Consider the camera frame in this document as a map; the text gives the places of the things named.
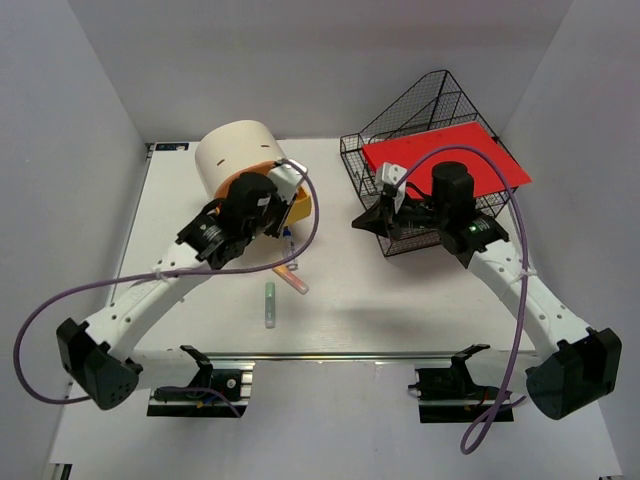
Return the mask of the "clear blue-capped spray bottle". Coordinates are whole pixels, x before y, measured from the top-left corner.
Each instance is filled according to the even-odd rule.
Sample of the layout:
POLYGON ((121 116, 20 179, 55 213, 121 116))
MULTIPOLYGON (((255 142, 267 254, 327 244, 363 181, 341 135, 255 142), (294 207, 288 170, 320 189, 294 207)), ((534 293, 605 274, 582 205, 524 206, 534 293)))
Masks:
POLYGON ((284 258, 290 258, 290 260, 286 263, 286 267, 289 271, 296 271, 299 268, 298 260, 293 258, 293 255, 296 253, 296 245, 293 239, 293 235, 291 230, 288 227, 285 227, 282 232, 282 238, 284 242, 284 258))

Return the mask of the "orange highlighter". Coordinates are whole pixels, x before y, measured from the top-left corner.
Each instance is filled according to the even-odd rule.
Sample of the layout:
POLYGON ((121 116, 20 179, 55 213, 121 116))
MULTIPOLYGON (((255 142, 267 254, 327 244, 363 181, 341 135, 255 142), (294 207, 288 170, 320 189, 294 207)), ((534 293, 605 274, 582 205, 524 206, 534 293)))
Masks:
POLYGON ((289 286, 295 289, 299 294, 306 295, 309 291, 308 285, 302 281, 293 271, 286 265, 280 265, 272 269, 272 271, 289 286))

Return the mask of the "round cream drawer organizer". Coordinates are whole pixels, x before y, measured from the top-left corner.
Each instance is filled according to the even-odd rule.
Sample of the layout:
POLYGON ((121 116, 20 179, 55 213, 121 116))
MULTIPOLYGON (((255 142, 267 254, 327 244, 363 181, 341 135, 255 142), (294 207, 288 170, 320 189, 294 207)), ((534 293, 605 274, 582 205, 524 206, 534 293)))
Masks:
MULTIPOLYGON (((210 198, 204 212, 227 228, 257 228, 277 191, 267 173, 279 158, 288 157, 258 121, 236 121, 208 133, 195 152, 196 170, 210 198)), ((284 227, 309 217, 311 207, 302 183, 284 227)))

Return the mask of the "green highlighter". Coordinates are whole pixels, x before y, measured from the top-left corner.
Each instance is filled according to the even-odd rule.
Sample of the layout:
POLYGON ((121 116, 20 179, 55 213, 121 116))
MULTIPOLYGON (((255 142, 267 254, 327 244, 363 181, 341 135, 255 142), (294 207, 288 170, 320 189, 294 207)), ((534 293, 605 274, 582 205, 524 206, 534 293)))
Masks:
POLYGON ((273 282, 265 284, 265 318, 264 324, 267 329, 275 327, 276 323, 276 289, 273 282))

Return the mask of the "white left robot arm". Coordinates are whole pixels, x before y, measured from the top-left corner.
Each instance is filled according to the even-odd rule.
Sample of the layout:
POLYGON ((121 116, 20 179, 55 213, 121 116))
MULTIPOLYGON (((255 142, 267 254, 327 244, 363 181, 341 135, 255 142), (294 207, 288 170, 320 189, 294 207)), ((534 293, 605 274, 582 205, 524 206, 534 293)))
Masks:
POLYGON ((293 206, 302 176, 290 166, 235 177, 182 230, 148 281, 137 281, 112 305, 56 330, 64 369, 102 410, 134 391, 178 387, 199 399, 211 387, 211 363, 191 346, 143 351, 137 344, 175 304, 210 274, 244 253, 259 235, 277 236, 293 206))

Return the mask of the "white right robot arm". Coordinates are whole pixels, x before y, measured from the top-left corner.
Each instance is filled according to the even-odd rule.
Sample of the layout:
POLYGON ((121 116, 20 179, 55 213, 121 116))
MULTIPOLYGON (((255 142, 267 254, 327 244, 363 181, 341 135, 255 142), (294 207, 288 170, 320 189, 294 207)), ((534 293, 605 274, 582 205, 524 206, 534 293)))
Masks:
POLYGON ((610 328, 595 330, 574 314, 524 265, 524 250, 476 206, 474 179, 465 165, 444 162, 431 173, 432 191, 406 196, 405 168, 380 167, 376 202, 352 222, 355 229, 397 239, 403 229, 438 233, 442 246, 481 280, 532 342, 532 356, 473 345, 451 359, 442 390, 453 398, 477 397, 509 381, 508 391, 528 396, 548 418, 559 420, 613 392, 622 342, 610 328))

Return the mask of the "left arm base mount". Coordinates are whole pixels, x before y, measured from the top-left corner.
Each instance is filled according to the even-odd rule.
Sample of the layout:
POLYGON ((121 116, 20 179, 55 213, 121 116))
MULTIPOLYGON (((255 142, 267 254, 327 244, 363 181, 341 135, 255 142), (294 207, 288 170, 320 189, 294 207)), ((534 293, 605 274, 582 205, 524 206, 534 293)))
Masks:
POLYGON ((213 369, 188 387, 160 387, 151 392, 148 417, 241 418, 249 403, 253 368, 213 369))

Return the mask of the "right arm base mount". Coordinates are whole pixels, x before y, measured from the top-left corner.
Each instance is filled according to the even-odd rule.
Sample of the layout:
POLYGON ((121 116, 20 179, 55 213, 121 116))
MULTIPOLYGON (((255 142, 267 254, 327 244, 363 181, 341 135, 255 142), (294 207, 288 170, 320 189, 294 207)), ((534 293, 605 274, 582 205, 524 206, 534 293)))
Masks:
POLYGON ((422 424, 470 424, 495 404, 498 388, 465 385, 451 368, 420 368, 407 387, 422 424))

